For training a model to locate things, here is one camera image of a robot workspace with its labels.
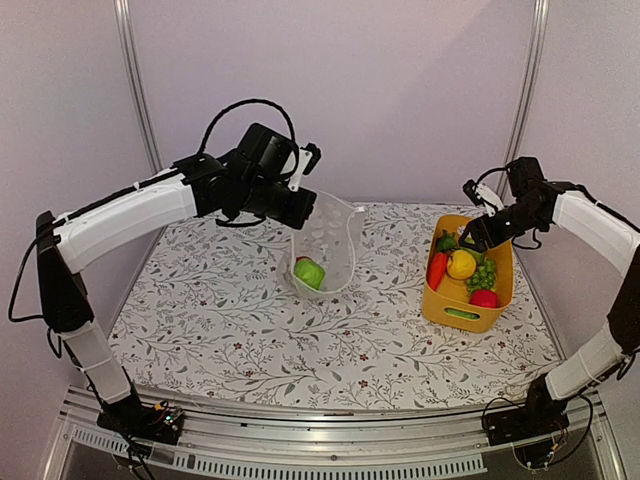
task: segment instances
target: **green vegetable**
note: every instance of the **green vegetable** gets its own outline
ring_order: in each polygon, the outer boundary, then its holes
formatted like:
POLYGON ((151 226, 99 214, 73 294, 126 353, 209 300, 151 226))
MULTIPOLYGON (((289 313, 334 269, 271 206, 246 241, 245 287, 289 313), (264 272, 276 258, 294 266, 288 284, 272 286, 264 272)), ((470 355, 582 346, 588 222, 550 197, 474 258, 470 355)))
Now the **green vegetable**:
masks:
POLYGON ((446 230, 442 231, 442 236, 436 243, 436 252, 446 252, 458 248, 458 242, 456 242, 456 234, 448 233, 446 230))

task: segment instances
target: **black cable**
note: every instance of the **black cable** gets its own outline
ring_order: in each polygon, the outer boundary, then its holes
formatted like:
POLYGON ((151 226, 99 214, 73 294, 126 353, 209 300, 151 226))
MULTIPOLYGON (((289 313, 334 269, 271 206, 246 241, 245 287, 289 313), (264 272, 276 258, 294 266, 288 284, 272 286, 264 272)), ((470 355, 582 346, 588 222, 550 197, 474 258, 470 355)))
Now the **black cable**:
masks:
POLYGON ((600 200, 596 199, 593 195, 591 195, 591 193, 589 193, 589 190, 587 190, 587 187, 585 187, 584 185, 576 185, 576 188, 580 192, 582 192, 582 194, 585 197, 587 197, 587 200, 589 200, 591 203, 593 203, 596 207, 601 208, 602 210, 607 212, 609 215, 613 216, 614 218, 617 218, 618 220, 620 220, 623 223, 626 223, 628 226, 633 228, 636 232, 640 233, 640 228, 638 228, 636 225, 634 225, 633 222, 631 222, 631 220, 629 220, 624 215, 616 212, 613 208, 605 205, 600 200))
MULTIPOLYGON (((104 400, 102 400, 102 398, 100 398, 100 395, 98 395, 98 389, 96 388, 95 383, 93 383, 93 380, 91 380, 91 377, 86 373, 85 373, 85 377, 87 377, 87 380, 89 381, 89 386, 91 387, 91 391, 93 392, 93 395, 96 397, 96 400, 100 405, 100 408, 105 413, 105 415, 109 418, 109 421, 111 422, 113 427, 116 429, 117 433, 124 439, 125 442, 127 442, 127 445, 129 445, 129 452, 128 452, 129 461, 131 462, 132 460, 131 452, 133 452, 133 454, 136 457, 138 457, 138 461, 140 462, 140 465, 142 465, 142 468, 144 469, 147 476, 149 477, 149 480, 156 480, 156 477, 153 475, 153 473, 149 469, 149 466, 147 465, 147 462, 144 461, 142 454, 138 450, 135 440, 133 440, 133 438, 131 438, 131 436, 125 432, 124 428, 122 428, 122 426, 120 425, 120 422, 118 422, 111 415, 109 415, 108 409, 105 408, 106 403, 104 402, 104 400)), ((138 472, 135 471, 135 468, 131 468, 130 471, 133 472, 136 475, 136 477, 139 478, 140 480, 145 480, 143 477, 141 477, 138 474, 138 472)))
POLYGON ((14 317, 13 308, 15 307, 15 304, 16 304, 16 298, 18 296, 18 290, 20 289, 20 283, 22 282, 22 275, 24 274, 24 268, 26 267, 27 262, 29 261, 31 252, 36 247, 36 245, 38 245, 38 242, 42 239, 42 237, 44 237, 44 235, 48 233, 49 231, 47 230, 46 232, 42 232, 40 235, 38 235, 29 244, 29 246, 27 247, 27 251, 24 253, 24 256, 22 257, 22 262, 20 262, 20 267, 18 268, 18 275, 16 275, 16 280, 13 284, 13 291, 11 292, 11 298, 9 299, 8 317, 10 322, 20 323, 20 322, 27 322, 29 320, 44 320, 44 317, 42 316, 41 313, 37 315, 27 315, 25 317, 14 317))
MULTIPOLYGON (((553 465, 557 465, 558 463, 564 462, 565 460, 567 460, 570 456, 572 456, 584 443, 584 441, 586 440, 587 436, 589 435, 589 432, 591 431, 591 424, 593 422, 593 403, 591 402, 591 400, 589 400, 587 397, 585 397, 582 394, 578 394, 575 395, 575 397, 580 397, 582 398, 585 402, 587 402, 587 404, 589 405, 589 421, 587 422, 587 427, 584 431, 584 434, 582 435, 582 437, 580 437, 580 440, 578 440, 578 443, 576 444, 575 447, 573 447, 573 449, 567 453, 564 457, 556 460, 556 461, 551 461, 550 463, 548 463, 545 467, 540 467, 540 468, 531 468, 530 470, 544 470, 548 467, 551 467, 553 465)), ((484 407, 484 410, 482 410, 482 416, 480 417, 480 423, 482 424, 482 428, 484 430, 486 430, 486 414, 487 414, 487 410, 489 409, 489 407, 491 406, 491 404, 493 402, 495 402, 496 400, 503 400, 507 403, 509 403, 510 405, 522 410, 523 407, 521 407, 520 405, 512 402, 511 400, 504 398, 504 397, 496 397, 494 399, 492 399, 489 403, 487 403, 484 407)))
POLYGON ((478 180, 476 180, 476 186, 478 186, 482 180, 487 178, 492 173, 506 172, 507 170, 508 170, 507 166, 490 168, 489 170, 487 170, 486 172, 484 172, 482 175, 478 177, 478 180))
POLYGON ((620 364, 620 369, 618 370, 618 374, 616 375, 616 380, 620 381, 624 378, 624 376, 629 373, 629 370, 633 366, 633 362, 636 361, 636 355, 640 353, 640 348, 636 348, 629 355, 627 355, 627 361, 623 361, 620 364))
POLYGON ((200 148, 198 148, 198 152, 196 153, 196 156, 202 156, 202 154, 204 154, 204 151, 207 148, 207 142, 209 141, 209 137, 211 136, 211 132, 213 131, 213 127, 216 126, 216 124, 220 121, 222 117, 224 117, 230 111, 235 110, 236 108, 242 107, 244 105, 255 105, 255 104, 267 105, 269 107, 275 108, 284 117, 285 122, 287 122, 287 128, 289 129, 289 137, 291 137, 291 141, 294 144, 293 155, 295 158, 295 165, 293 167, 293 170, 291 170, 290 172, 286 172, 280 176, 281 180, 287 180, 298 169, 298 166, 300 164, 300 152, 298 151, 298 146, 296 144, 296 133, 293 128, 293 122, 291 121, 291 117, 285 111, 284 108, 282 108, 277 103, 272 102, 271 100, 265 100, 263 98, 248 98, 246 100, 240 100, 239 102, 231 104, 227 108, 220 110, 220 112, 218 112, 218 114, 215 117, 213 117, 213 120, 211 120, 211 123, 209 123, 209 125, 207 126, 207 129, 204 132, 204 136, 202 137, 202 141, 200 142, 200 148))
POLYGON ((56 348, 55 345, 53 345, 53 340, 51 340, 52 331, 51 327, 47 330, 47 342, 49 343, 49 348, 51 348, 51 351, 57 358, 62 358, 62 339, 60 338, 60 335, 58 335, 58 348, 56 348))
POLYGON ((585 428, 584 434, 582 435, 582 437, 580 437, 580 440, 578 440, 578 443, 576 444, 576 446, 573 447, 573 449, 569 453, 567 453, 564 457, 562 457, 562 458, 560 458, 560 459, 558 459, 556 461, 551 461, 551 463, 549 463, 547 465, 547 467, 552 467, 554 465, 557 465, 557 464, 562 463, 565 460, 567 460, 571 455, 576 453, 576 451, 582 446, 584 441, 589 436, 589 432, 591 431, 591 423, 593 422, 593 403, 591 402, 591 400, 589 400, 584 395, 578 395, 578 397, 583 399, 589 405, 589 421, 587 422, 587 427, 585 428))

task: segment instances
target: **red chili pepper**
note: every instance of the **red chili pepper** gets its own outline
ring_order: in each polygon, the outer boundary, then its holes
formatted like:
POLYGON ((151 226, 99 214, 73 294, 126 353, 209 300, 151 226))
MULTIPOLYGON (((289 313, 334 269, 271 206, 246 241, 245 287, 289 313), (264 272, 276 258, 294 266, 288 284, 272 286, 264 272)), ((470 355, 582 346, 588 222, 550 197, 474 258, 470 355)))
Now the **red chili pepper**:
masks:
POLYGON ((431 260, 431 267, 429 268, 429 275, 427 276, 427 283, 431 289, 435 292, 440 286, 442 277, 444 277, 447 271, 447 262, 449 256, 446 253, 438 252, 431 260))

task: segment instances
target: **plastic fruit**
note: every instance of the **plastic fruit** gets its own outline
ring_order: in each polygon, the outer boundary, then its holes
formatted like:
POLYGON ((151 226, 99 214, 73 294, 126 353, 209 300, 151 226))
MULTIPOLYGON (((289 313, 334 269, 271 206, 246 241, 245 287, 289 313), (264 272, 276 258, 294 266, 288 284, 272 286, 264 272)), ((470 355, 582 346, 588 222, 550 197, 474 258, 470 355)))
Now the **plastic fruit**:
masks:
POLYGON ((499 300, 498 295, 491 290, 478 290, 471 295, 469 303, 476 307, 498 308, 499 300))
POLYGON ((293 273, 314 290, 320 290, 325 276, 324 268, 309 257, 298 257, 293 273))
POLYGON ((456 250, 447 263, 447 273, 456 280, 466 280, 476 271, 476 260, 464 250, 456 250))

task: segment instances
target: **white backdrop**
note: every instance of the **white backdrop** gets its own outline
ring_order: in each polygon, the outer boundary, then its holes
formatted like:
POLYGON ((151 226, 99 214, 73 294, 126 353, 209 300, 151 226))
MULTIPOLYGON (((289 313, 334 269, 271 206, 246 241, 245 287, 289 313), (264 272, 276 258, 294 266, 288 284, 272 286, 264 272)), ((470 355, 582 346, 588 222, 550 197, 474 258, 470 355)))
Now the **white backdrop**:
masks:
MULTIPOLYGON (((246 97, 283 105, 323 160, 308 185, 354 200, 466 202, 462 184, 504 160, 534 2, 132 2, 151 121, 165 165, 246 97)), ((213 155, 254 120, 214 132, 213 155)))

